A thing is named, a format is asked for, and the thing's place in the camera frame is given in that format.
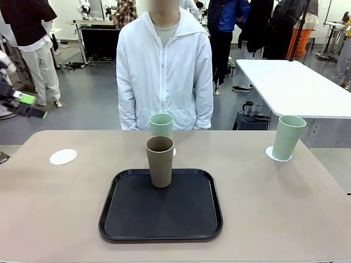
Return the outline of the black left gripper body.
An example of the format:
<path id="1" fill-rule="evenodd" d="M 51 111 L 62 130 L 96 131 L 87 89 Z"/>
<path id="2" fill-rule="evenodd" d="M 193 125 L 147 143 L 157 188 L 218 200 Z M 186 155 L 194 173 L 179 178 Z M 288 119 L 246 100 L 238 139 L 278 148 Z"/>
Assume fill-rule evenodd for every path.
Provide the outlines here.
<path id="1" fill-rule="evenodd" d="M 15 110 L 16 103 L 14 100 L 14 88 L 11 84 L 6 81 L 1 81 L 1 105 L 4 106 L 7 110 Z"/>

